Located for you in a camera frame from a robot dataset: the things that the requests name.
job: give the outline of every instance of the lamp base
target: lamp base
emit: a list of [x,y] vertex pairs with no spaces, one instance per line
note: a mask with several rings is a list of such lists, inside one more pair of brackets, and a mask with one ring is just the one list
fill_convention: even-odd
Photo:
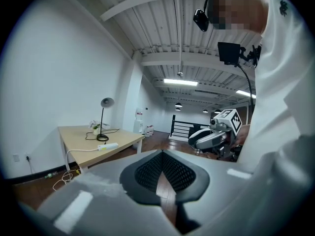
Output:
[[106,141],[109,140],[108,136],[106,136],[106,135],[104,135],[104,134],[102,134],[102,133],[98,134],[97,137],[96,137],[96,139],[97,139],[98,141],[100,141],[100,142],[106,142]]

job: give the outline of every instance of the potted plant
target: potted plant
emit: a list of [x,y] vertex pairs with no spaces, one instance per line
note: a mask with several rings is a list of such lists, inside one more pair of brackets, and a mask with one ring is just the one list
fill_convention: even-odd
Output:
[[95,120],[91,121],[89,128],[93,130],[94,135],[98,135],[100,132],[100,122]]

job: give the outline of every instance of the hand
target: hand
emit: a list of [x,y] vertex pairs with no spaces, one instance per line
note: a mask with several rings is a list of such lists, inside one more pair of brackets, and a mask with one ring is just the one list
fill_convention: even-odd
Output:
[[241,127],[240,131],[238,132],[236,139],[234,141],[234,143],[232,144],[232,148],[238,146],[238,145],[243,145],[247,136],[248,136],[248,132],[250,130],[250,126],[251,125],[244,125]]

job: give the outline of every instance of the camera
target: camera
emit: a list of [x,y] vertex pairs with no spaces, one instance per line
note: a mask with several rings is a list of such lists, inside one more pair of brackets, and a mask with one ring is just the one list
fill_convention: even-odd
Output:
[[209,19],[203,10],[197,9],[193,16],[193,21],[198,25],[202,31],[207,31],[209,26]]

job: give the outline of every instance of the wooden floor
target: wooden floor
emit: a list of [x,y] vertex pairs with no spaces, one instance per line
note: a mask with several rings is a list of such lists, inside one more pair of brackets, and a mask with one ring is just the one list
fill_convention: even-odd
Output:
[[[154,150],[154,149],[172,149],[179,150],[188,154],[195,154],[194,150],[188,145],[186,142],[180,142],[175,140],[168,139],[169,134],[155,131],[154,134],[150,137],[146,137],[142,142],[142,152]],[[137,151],[132,147],[128,147],[123,151],[116,153],[115,155],[106,158],[100,163],[108,162],[112,160],[117,160],[119,158],[123,158],[126,156],[130,156],[136,154]],[[216,159],[216,156],[212,154],[198,154],[196,156],[208,157],[211,159]],[[57,176],[45,179],[40,178],[34,181],[16,184],[13,186],[13,190],[16,194],[16,197],[19,201],[29,205],[33,209],[37,209],[40,204],[51,195],[53,190],[53,185],[61,179],[62,175],[65,171],[60,172]],[[76,177],[76,172],[72,172],[73,177]],[[63,182],[59,182],[55,189],[61,188],[64,185]],[[168,217],[168,219],[175,225],[176,219],[176,211],[177,208],[175,206],[175,191],[173,190],[170,183],[167,181],[165,175],[162,173],[158,186],[157,186],[157,195],[161,197],[161,207]]]

